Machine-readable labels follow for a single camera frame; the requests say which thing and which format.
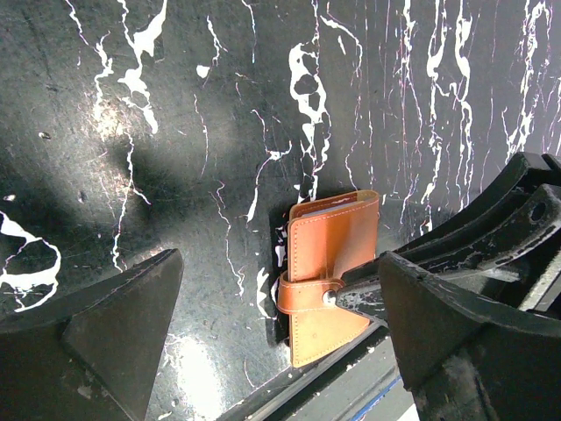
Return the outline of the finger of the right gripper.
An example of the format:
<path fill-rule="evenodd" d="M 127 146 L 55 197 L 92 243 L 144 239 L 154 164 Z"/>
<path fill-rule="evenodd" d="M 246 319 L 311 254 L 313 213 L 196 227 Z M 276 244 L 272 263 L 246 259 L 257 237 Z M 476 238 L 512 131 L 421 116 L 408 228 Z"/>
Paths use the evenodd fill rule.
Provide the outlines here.
<path fill-rule="evenodd" d="M 530 195 L 502 199 L 459 228 L 430 239 L 427 234 L 396 249 L 402 258 L 450 278 L 508 264 L 560 230 L 560 188 L 541 184 Z"/>
<path fill-rule="evenodd" d="M 495 213 L 500 200 L 513 199 L 518 194 L 530 195 L 541 184 L 560 188 L 559 157 L 516 153 L 472 203 L 427 235 L 434 239 L 486 211 Z M 435 275 L 465 289 L 480 286 L 483 294 L 520 310 L 552 313 L 560 297 L 560 230 L 531 252 L 501 267 L 454 278 Z"/>

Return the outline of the brown leather card holder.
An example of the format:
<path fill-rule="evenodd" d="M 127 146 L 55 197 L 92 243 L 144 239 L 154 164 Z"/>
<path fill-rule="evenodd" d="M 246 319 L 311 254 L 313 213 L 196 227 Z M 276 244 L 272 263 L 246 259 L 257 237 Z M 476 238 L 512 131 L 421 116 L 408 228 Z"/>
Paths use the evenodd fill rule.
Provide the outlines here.
<path fill-rule="evenodd" d="M 357 338 L 368 318 L 340 309 L 334 295 L 344 272 L 375 258 L 379 195 L 358 190 L 289 212 L 288 269 L 279 279 L 277 309 L 288 315 L 290 360 L 304 367 Z"/>

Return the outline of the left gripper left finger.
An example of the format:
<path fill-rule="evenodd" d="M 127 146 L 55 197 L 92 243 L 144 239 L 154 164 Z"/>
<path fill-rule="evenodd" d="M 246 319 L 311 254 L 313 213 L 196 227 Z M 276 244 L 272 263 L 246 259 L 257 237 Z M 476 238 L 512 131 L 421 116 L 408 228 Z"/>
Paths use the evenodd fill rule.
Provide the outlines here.
<path fill-rule="evenodd" d="M 183 275 L 167 249 L 1 321 L 3 420 L 142 420 Z"/>

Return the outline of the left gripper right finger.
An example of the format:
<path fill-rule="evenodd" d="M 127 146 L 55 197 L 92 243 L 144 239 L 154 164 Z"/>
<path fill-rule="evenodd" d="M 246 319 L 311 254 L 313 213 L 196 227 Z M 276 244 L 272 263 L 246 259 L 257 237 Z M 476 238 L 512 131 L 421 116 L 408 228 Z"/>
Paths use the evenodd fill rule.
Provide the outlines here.
<path fill-rule="evenodd" d="M 560 323 L 447 282 L 392 252 L 380 259 L 382 297 L 407 389 L 465 351 L 487 384 L 560 388 Z"/>

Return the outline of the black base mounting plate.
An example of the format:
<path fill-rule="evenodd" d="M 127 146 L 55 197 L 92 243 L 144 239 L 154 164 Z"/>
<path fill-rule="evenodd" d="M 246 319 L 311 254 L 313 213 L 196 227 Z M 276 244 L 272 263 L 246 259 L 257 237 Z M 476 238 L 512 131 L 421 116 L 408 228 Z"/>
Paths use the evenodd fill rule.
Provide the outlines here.
<path fill-rule="evenodd" d="M 219 418 L 360 420 L 400 380 L 389 330 L 371 325 L 317 363 L 284 370 Z"/>

